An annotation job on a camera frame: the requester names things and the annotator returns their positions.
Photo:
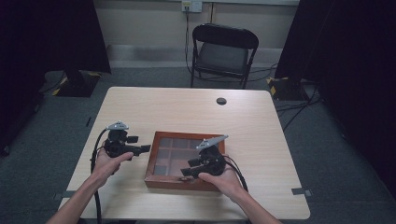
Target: gray carpet floor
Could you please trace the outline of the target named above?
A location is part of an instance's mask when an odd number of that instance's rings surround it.
[[[267,74],[253,73],[250,79]],[[47,73],[43,90],[61,75]],[[240,88],[237,82],[215,80],[196,79],[195,87]],[[10,145],[10,155],[0,158],[0,223],[44,223],[57,211],[60,201],[53,196],[66,190],[112,86],[188,88],[190,74],[186,68],[114,68],[112,75],[100,78],[90,98],[55,97],[47,92],[37,113]],[[268,87],[265,79],[260,79],[249,82],[247,89]],[[306,90],[314,93],[312,86]],[[274,103],[280,109],[301,102]],[[279,112],[281,124],[285,126],[297,111]],[[396,223],[396,202],[366,159],[342,137],[340,127],[319,102],[303,110],[285,131],[303,188],[313,195],[307,197],[308,220],[282,220],[284,223]]]

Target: person's right arm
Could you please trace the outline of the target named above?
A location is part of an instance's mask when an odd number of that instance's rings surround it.
[[[235,171],[229,165],[226,166],[222,175],[213,176],[207,173],[200,173],[198,176],[204,181],[214,184],[224,195],[229,197],[234,203],[237,203],[252,223],[281,223],[242,188]]]

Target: light wood tabletop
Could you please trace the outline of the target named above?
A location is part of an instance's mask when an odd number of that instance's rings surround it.
[[[220,97],[226,105],[217,104]],[[225,151],[239,166],[249,193],[279,219],[309,218],[305,196],[291,191],[301,183],[267,91],[110,88],[67,190],[76,190],[90,175],[97,137],[118,120],[130,127],[128,135],[139,136],[137,146],[151,145],[156,131],[228,134]],[[99,189],[103,218],[246,219],[238,205],[219,192],[147,188],[148,161],[149,153],[143,153],[123,162]],[[96,217],[93,197],[82,217]]]

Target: person's left arm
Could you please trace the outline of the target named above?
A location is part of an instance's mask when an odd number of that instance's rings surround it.
[[[99,150],[92,174],[78,188],[73,196],[47,221],[47,223],[78,223],[79,217],[91,200],[92,195],[101,188],[107,179],[120,169],[122,161],[132,158],[134,153],[127,152],[117,158],[108,157],[104,150]]]

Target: wooden tray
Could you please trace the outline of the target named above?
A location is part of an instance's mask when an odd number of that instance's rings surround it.
[[[197,159],[197,147],[203,140],[221,134],[156,132],[148,159],[145,182],[148,188],[189,189],[219,191],[211,183],[192,176],[184,176],[180,169],[189,168],[188,160]],[[224,141],[218,143],[221,154],[225,153]]]

